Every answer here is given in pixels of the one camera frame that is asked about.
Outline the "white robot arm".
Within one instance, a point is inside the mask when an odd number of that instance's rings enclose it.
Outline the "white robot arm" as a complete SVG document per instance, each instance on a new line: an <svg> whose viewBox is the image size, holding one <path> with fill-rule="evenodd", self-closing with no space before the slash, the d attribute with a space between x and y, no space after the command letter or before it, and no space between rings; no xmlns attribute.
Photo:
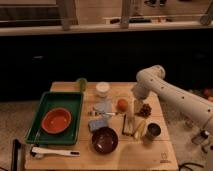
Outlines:
<svg viewBox="0 0 213 171"><path fill-rule="evenodd" d="M150 92L154 92L213 135L213 102L169 84L164 80L165 75L161 65L140 70L132 88L134 97L146 99Z"/></svg>

